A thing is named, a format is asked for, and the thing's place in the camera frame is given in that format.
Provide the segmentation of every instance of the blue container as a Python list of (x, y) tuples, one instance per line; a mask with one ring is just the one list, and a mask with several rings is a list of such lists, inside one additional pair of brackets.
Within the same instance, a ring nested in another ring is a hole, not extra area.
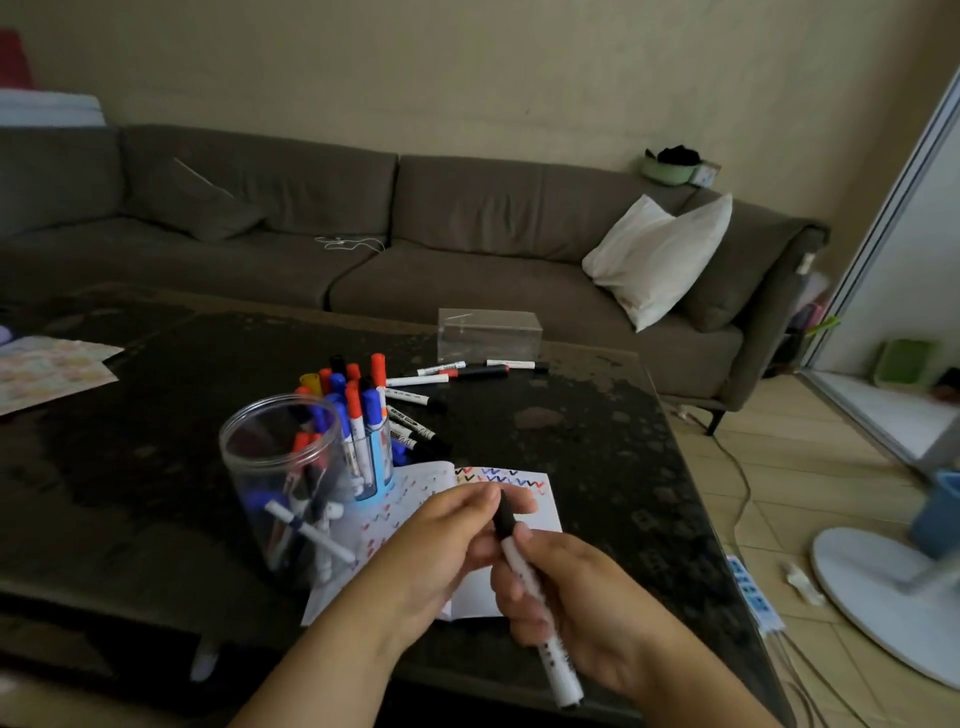
[(910, 526), (910, 541), (931, 559), (960, 548), (960, 473), (937, 473), (936, 487)]

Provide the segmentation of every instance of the hand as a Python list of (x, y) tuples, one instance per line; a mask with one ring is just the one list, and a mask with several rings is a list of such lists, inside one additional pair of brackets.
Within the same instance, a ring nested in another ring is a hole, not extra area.
[[(574, 665), (604, 687), (640, 701), (651, 674), (644, 658), (656, 638), (686, 628), (613, 559), (575, 536), (532, 531), (518, 523), (514, 541), (545, 576), (547, 600)], [(550, 636), (542, 605), (523, 589), (503, 559), (493, 565), (496, 604), (514, 639), (533, 646)]]
[(389, 630), (399, 657), (426, 631), (464, 576), (500, 557), (492, 518), (501, 493), (515, 513), (537, 510), (529, 491), (516, 485), (478, 482), (437, 493), (374, 554), (336, 602), (351, 600), (365, 611), (370, 605), (382, 607), (385, 613), (368, 623)]

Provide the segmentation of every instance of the cable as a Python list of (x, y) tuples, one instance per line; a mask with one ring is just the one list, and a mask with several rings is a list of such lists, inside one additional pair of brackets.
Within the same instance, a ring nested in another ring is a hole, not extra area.
[[(319, 235), (315, 237), (314, 240), (318, 243), (324, 243), (325, 251), (355, 251), (357, 248), (363, 246), (364, 248), (370, 248), (375, 253), (383, 253), (387, 250), (386, 244), (382, 240), (377, 240), (375, 237), (361, 237), (356, 240), (347, 240), (342, 237), (325, 237), (324, 235)], [(378, 245), (378, 248), (375, 248), (373, 245), (368, 243), (375, 243)], [(353, 243), (349, 248), (346, 247), (347, 243)]]
[[(674, 406), (674, 411), (678, 418), (680, 418), (684, 422), (696, 423), (703, 429), (705, 433), (707, 432), (707, 429), (708, 429), (707, 424), (701, 422), (696, 417), (694, 417), (692, 412), (688, 411), (682, 405), (673, 405), (673, 406)], [(736, 458), (736, 456), (732, 452), (730, 452), (726, 447), (724, 447), (723, 443), (721, 443), (720, 440), (717, 439), (716, 434), (708, 435), (708, 437), (713, 440), (716, 446), (720, 448), (720, 451), (723, 452), (724, 455), (726, 455), (727, 458), (733, 463), (733, 466), (736, 468), (737, 472), (740, 475), (740, 479), (743, 480), (743, 486), (747, 492), (747, 495), (744, 497), (743, 501), (740, 503), (740, 510), (736, 515), (736, 521), (733, 522), (733, 544), (732, 545), (733, 545), (733, 548), (736, 550), (737, 557), (740, 559), (741, 562), (743, 562), (743, 551), (740, 548), (740, 542), (739, 542), (739, 539), (737, 539), (736, 532), (737, 532), (737, 529), (740, 527), (740, 522), (743, 521), (743, 515), (747, 512), (747, 507), (754, 500), (754, 489), (750, 485), (750, 478), (747, 477), (746, 471), (743, 470), (743, 466), (740, 464), (740, 461)], [(794, 681), (793, 683), (785, 683), (785, 684), (788, 687), (792, 688), (797, 693), (797, 695), (800, 696), (801, 703), (804, 706), (804, 713), (806, 714), (807, 725), (810, 728), (817, 728), (816, 723), (814, 721), (813, 714), (816, 714), (820, 722), (823, 723), (823, 725), (826, 726), (827, 728), (829, 728), (829, 724), (827, 723), (827, 719), (824, 717), (824, 714), (821, 712), (816, 701), (813, 699), (813, 695), (810, 694), (810, 691), (806, 688), (806, 685), (804, 685), (804, 681), (800, 677), (800, 673), (797, 672), (797, 669), (793, 664), (793, 660), (790, 658), (790, 652), (787, 649), (786, 645), (784, 644), (784, 641), (786, 642), (786, 644), (789, 644), (791, 647), (793, 647), (793, 649), (797, 652), (797, 654), (800, 655), (804, 663), (813, 671), (813, 674), (817, 677), (817, 679), (819, 679), (824, 685), (827, 686), (827, 689), (833, 693), (833, 695), (844, 705), (845, 708), (847, 708), (847, 710), (851, 712), (851, 714), (857, 720), (863, 723), (867, 728), (872, 728), (870, 723), (867, 722), (866, 718), (864, 718), (860, 713), (858, 713), (856, 709), (850, 703), (848, 703), (846, 699), (844, 699), (843, 695), (841, 695), (837, 691), (837, 689), (832, 686), (832, 684), (827, 680), (824, 674), (819, 669), (817, 669), (816, 666), (814, 666), (810, 658), (808, 658), (804, 654), (804, 652), (797, 646), (797, 644), (786, 632), (775, 632), (771, 640), (771, 646), (773, 647), (773, 649), (771, 650), (771, 653), (776, 655), (776, 657), (782, 663), (784, 669), (786, 669), (790, 679)]]

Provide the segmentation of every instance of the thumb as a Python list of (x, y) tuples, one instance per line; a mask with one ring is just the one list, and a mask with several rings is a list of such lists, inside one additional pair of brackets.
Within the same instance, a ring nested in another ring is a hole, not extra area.
[(466, 543), (490, 523), (499, 502), (500, 489), (491, 484), (476, 493), (444, 520), (448, 527)]
[(518, 522), (514, 528), (514, 542), (520, 553), (561, 587), (575, 580), (581, 566), (580, 558), (570, 548), (567, 540), (574, 537), (554, 531), (535, 531), (526, 523)]

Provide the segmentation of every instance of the coffee table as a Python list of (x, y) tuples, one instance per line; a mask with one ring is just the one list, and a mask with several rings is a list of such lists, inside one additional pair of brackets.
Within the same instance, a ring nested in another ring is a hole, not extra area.
[[(305, 596), (282, 592), (262, 564), (218, 429), (335, 352), (384, 352), (388, 374), (432, 364), (436, 330), (118, 284), (38, 304), (15, 325), (127, 350), (108, 363), (118, 382), (0, 420), (0, 593), (214, 643), (289, 647)], [(455, 444), (457, 465), (549, 473), (564, 530), (610, 554), (793, 725), (636, 356), (544, 343), (541, 358), (549, 376), (436, 385), (422, 391), (446, 398), (447, 415), (408, 411)], [(502, 619), (435, 623), (396, 675), (553, 706), (536, 654)], [(580, 715), (636, 724), (626, 701), (589, 681), (585, 690)]]

